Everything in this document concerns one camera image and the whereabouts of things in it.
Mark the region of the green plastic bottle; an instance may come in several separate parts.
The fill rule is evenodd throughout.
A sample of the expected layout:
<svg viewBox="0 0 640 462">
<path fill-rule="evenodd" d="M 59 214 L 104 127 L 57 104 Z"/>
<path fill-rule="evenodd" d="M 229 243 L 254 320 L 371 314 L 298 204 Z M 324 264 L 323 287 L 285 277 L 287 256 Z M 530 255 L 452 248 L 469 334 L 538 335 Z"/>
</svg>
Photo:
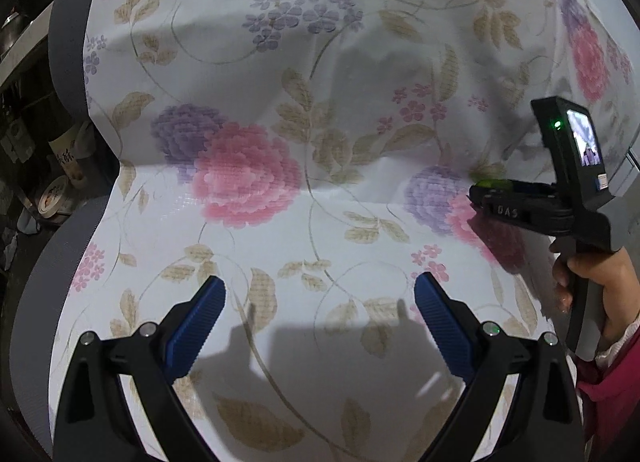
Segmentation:
<svg viewBox="0 0 640 462">
<path fill-rule="evenodd" d="M 485 164 L 476 167 L 469 172 L 469 177 L 474 184 L 480 186 L 494 186 L 506 179 L 506 169 L 500 163 Z"/>
</svg>

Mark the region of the white printed bowl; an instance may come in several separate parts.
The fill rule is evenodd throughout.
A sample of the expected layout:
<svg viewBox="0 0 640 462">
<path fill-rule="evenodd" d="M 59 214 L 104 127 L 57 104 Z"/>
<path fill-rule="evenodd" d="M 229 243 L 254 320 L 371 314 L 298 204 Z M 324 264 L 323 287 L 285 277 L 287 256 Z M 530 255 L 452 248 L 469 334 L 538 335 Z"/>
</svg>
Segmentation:
<svg viewBox="0 0 640 462">
<path fill-rule="evenodd" d="M 41 195 L 38 212 L 44 219 L 68 216 L 73 213 L 74 202 L 73 186 L 66 176 L 61 175 Z"/>
</svg>

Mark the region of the grey chair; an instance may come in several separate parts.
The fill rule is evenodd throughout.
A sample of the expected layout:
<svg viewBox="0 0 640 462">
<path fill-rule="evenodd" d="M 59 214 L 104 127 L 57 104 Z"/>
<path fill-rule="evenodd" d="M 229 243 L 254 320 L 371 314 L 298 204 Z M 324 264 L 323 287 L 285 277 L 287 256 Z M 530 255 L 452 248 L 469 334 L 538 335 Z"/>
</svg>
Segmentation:
<svg viewBox="0 0 640 462">
<path fill-rule="evenodd" d="M 49 65 L 55 93 L 76 120 L 88 119 L 81 85 L 81 48 L 91 0 L 54 0 L 49 22 Z M 108 184 L 55 231 L 35 237 L 27 253 L 29 274 L 17 303 L 9 343 L 9 374 L 20 412 L 20 428 L 30 455 L 50 461 L 53 454 L 49 368 L 58 318 L 81 253 L 104 213 Z"/>
</svg>

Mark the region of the floral tablecloth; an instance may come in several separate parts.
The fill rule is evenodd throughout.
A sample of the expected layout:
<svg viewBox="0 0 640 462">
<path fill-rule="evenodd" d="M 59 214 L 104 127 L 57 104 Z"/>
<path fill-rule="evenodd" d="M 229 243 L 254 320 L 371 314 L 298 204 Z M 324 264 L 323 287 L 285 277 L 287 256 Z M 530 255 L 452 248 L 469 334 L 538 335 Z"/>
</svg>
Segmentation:
<svg viewBox="0 0 640 462">
<path fill-rule="evenodd" d="M 469 172 L 549 183 L 530 102 L 589 109 L 608 172 L 639 130 L 639 39 L 616 0 L 91 0 L 89 117 L 119 162 L 49 369 L 211 275 L 224 312 L 175 391 L 225 461 L 415 461 L 462 392 L 413 302 L 431 273 L 533 339 L 544 237 L 482 239 Z"/>
</svg>

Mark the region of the pink right sleeve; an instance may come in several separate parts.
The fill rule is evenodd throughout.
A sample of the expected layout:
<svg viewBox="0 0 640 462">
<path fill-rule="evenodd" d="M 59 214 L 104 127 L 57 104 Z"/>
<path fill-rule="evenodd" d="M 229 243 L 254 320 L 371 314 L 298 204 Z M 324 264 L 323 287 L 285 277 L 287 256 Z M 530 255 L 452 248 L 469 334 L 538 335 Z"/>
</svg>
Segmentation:
<svg viewBox="0 0 640 462">
<path fill-rule="evenodd" d="M 639 459 L 639 321 L 592 361 L 577 363 L 588 461 Z"/>
</svg>

